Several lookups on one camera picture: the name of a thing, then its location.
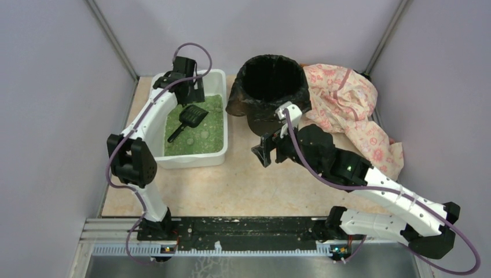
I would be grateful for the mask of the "black litter scoop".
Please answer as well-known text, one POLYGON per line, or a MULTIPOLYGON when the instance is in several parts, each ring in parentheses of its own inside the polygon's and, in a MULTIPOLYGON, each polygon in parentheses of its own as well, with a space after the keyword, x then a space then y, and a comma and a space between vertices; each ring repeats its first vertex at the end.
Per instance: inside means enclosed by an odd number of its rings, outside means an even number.
POLYGON ((186 106, 179 114, 179 122, 181 123, 179 127, 170 135, 167 139, 168 143, 172 143, 186 127, 196 128, 204 120, 204 118, 209 114, 203 108, 197 105, 186 106))

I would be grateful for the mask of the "black trash bin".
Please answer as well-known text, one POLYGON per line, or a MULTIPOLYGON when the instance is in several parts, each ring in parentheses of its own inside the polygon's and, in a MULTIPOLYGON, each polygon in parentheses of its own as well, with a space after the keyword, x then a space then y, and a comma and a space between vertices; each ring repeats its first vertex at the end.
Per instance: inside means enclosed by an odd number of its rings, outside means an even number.
POLYGON ((285 119, 279 120, 276 116, 271 119, 259 119, 253 115, 247 115, 246 119, 249 129, 256 136, 262 136, 266 133, 273 134, 274 132, 281 130, 286 124, 285 119))

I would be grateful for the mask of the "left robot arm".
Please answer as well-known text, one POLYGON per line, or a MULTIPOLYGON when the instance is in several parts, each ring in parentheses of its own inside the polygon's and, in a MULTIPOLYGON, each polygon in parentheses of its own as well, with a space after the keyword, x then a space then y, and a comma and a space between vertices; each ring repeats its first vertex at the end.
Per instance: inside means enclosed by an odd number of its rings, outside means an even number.
POLYGON ((175 57, 172 70, 156 76, 148 101, 137 117, 120 134, 111 134, 107 139, 108 183, 113 188, 132 191, 143 209, 137 224, 151 232, 169 234, 172 230, 170 209, 154 182, 157 162, 150 148, 152 138, 176 106, 204 101, 203 77, 209 72, 198 71, 193 59, 175 57), (121 184, 115 185, 112 177, 121 184))

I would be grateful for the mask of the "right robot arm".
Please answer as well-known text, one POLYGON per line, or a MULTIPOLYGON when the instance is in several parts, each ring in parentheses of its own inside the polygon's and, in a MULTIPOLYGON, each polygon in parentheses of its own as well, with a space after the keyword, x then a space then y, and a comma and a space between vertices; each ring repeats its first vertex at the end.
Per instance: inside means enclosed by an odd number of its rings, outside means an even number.
POLYGON ((459 205, 418 197, 362 156, 337 148, 332 135, 316 125, 294 132, 303 158, 298 156, 291 136, 282 137, 279 131, 264 134, 251 151, 263 167, 271 164, 271 151, 276 151, 276 163, 289 159, 302 165, 305 160, 323 180, 341 185, 344 191, 367 198, 390 212, 389 215, 362 213, 334 206, 324 224, 312 229, 315 239, 347 239, 350 235, 381 237, 397 241, 430 259, 441 259, 452 250, 456 234, 449 225, 458 220, 459 205))

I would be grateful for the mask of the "white plastic litter box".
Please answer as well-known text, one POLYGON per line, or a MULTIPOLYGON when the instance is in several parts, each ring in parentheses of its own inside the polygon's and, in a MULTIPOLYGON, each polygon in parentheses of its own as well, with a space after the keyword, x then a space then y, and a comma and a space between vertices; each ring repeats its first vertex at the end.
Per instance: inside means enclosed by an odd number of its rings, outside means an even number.
POLYGON ((204 102, 180 105, 165 93, 146 116, 145 142, 157 163, 165 169, 217 166, 228 149, 225 115, 226 75, 211 70, 197 83, 204 102))

